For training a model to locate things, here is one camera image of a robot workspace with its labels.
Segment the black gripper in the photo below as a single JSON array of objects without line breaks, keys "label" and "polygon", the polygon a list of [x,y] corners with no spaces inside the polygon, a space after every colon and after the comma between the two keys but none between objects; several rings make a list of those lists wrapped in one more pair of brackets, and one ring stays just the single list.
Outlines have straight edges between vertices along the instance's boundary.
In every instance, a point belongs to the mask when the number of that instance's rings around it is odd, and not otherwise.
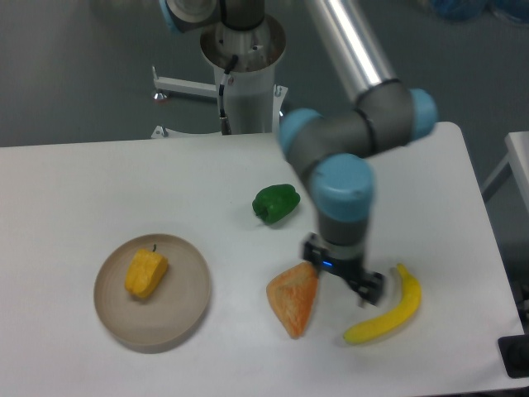
[{"label": "black gripper", "polygon": [[325,271],[342,278],[351,289],[356,289],[360,307],[376,306],[384,293],[385,276],[367,272],[364,268],[364,246],[338,246],[310,234],[303,242],[302,258],[317,272]]}]

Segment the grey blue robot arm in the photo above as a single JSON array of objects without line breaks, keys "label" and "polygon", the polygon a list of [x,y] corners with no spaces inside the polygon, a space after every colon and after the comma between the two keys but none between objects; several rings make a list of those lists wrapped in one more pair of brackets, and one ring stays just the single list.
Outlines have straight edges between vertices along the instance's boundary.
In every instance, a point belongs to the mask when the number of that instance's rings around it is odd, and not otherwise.
[{"label": "grey blue robot arm", "polygon": [[272,73],[286,38],[261,1],[160,2],[171,30],[202,32],[201,51],[216,77],[213,86],[155,78],[155,87],[212,96],[223,135],[275,132],[317,211],[317,232],[303,244],[304,260],[376,304],[384,277],[364,268],[374,199],[367,159],[429,135],[437,108],[427,92],[406,88],[396,77],[357,2],[306,6],[351,102],[349,112],[325,118],[307,108],[285,115],[274,110],[276,87],[259,74]]}]

